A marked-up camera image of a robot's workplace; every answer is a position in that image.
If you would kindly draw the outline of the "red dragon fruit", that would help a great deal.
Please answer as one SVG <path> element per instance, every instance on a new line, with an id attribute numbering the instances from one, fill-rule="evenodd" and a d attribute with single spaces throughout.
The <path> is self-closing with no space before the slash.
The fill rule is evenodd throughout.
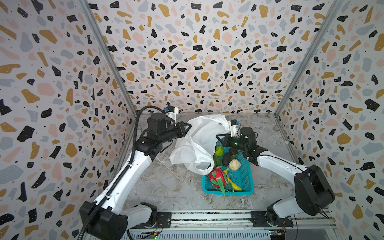
<path id="1" fill-rule="evenodd" d="M 215 168 L 208 174 L 209 181 L 216 190 L 218 190 L 222 195 L 226 195 L 228 191 L 228 177 L 222 171 L 221 168 Z"/>

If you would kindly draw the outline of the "dark avocado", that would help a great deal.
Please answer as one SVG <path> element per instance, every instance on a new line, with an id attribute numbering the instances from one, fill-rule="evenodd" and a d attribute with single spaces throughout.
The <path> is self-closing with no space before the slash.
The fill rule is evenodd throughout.
<path id="1" fill-rule="evenodd" d="M 230 153 L 225 153 L 225 154 L 223 155 L 222 165 L 223 165 L 224 167 L 228 167 L 231 161 L 232 161 L 232 156 L 231 156 L 231 154 L 230 154 Z"/>

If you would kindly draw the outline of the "white plastic bag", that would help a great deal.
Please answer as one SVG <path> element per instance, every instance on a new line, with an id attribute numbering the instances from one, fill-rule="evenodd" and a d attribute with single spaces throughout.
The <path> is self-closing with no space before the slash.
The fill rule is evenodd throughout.
<path id="1" fill-rule="evenodd" d="M 221 114 L 200 116 L 188 124 L 191 129 L 185 137 L 177 139 L 169 159 L 173 165 L 183 164 L 195 174 L 208 175 L 215 167 L 216 135 L 229 134 L 230 124 Z"/>

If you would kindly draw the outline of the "green lime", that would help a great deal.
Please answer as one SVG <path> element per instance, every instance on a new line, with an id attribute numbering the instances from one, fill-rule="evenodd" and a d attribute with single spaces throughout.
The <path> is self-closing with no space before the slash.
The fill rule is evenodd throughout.
<path id="1" fill-rule="evenodd" d="M 214 156 L 215 157 L 222 157 L 224 155 L 224 149 L 222 146 L 215 146 L 215 153 L 214 153 Z"/>

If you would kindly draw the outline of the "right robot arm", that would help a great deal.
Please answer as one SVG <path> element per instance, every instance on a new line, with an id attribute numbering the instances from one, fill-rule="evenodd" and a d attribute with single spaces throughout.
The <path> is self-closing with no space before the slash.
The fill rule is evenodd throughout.
<path id="1" fill-rule="evenodd" d="M 278 157 L 257 144 L 252 128 L 241 128 L 239 137 L 221 134 L 216 138 L 222 147 L 240 151 L 248 162 L 268 169 L 294 185 L 293 197 L 278 200 L 267 207 L 265 219 L 270 226 L 278 227 L 286 217 L 301 213 L 315 216 L 335 200 L 335 194 L 321 168 L 316 165 L 306 167 Z"/>

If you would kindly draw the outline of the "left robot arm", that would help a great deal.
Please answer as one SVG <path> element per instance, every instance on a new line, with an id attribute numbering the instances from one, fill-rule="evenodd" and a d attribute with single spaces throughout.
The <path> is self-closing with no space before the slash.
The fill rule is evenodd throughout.
<path id="1" fill-rule="evenodd" d="M 191 124 L 176 122 L 171 113 L 153 113 L 147 119 L 148 127 L 135 137 L 133 150 L 111 184 L 92 203 L 84 202 L 80 208 L 83 227 L 78 234 L 82 240 L 90 234 L 101 240 L 119 240 L 127 230 L 136 226 L 157 226 L 156 206 L 141 202 L 125 214 L 123 206 L 131 190 L 156 156 L 163 152 L 165 143 L 183 138 Z"/>

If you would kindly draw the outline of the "green bumpy fruit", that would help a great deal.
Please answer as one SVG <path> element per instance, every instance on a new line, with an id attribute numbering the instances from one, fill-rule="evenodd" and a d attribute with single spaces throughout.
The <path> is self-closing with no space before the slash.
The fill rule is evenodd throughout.
<path id="1" fill-rule="evenodd" d="M 222 165 L 222 158 L 214 155 L 213 157 L 215 167 L 220 167 Z"/>

